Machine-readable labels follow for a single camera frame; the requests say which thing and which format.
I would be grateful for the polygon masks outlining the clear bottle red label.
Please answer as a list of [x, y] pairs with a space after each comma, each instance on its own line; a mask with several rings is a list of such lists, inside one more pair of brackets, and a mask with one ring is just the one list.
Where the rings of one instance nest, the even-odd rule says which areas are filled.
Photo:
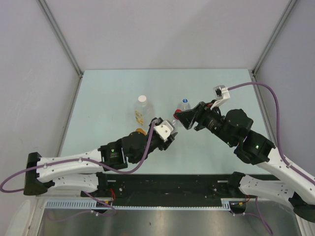
[[177, 118], [175, 118], [174, 114], [172, 115], [170, 122], [174, 126], [175, 131], [179, 131], [183, 127], [181, 122]]

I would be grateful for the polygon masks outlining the water bottle blue cap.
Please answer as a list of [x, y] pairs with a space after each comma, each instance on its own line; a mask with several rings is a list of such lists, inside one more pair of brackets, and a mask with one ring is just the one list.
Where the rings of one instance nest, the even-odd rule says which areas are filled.
[[190, 103], [187, 99], [183, 99], [177, 106], [177, 109], [180, 111], [186, 111], [186, 110], [190, 110], [191, 106]]

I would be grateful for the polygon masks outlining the red bottle cap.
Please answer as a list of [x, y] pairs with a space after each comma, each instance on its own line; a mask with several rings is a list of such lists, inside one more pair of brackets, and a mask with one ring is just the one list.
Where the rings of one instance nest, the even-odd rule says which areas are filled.
[[181, 110], [180, 110], [180, 109], [177, 109], [177, 110], [174, 112], [173, 116], [176, 118], [176, 117], [177, 117], [177, 114], [178, 114], [179, 112], [181, 112]]

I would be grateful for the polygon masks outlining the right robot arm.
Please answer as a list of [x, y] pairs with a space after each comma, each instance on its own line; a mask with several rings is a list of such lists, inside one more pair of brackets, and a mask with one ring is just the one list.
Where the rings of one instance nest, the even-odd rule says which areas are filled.
[[277, 179], [259, 180], [234, 172], [227, 181], [227, 192], [232, 197], [254, 195], [280, 203], [309, 222], [315, 221], [315, 185], [301, 176], [305, 171], [288, 167], [279, 149], [263, 135], [251, 130], [253, 120], [242, 109], [233, 109], [225, 116], [211, 103], [200, 102], [186, 111], [176, 110], [174, 116], [189, 130], [204, 128], [221, 139], [244, 163], [258, 166]]

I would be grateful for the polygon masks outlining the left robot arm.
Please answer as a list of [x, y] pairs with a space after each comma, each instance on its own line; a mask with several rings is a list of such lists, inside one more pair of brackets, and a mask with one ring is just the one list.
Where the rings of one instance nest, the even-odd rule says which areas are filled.
[[81, 154], [43, 157], [28, 155], [23, 193], [37, 196], [49, 189], [76, 190], [104, 196], [109, 185], [101, 178], [107, 171], [131, 174], [137, 171], [155, 149], [167, 150], [177, 129], [168, 120], [155, 118], [147, 134], [134, 131], [128, 136]]

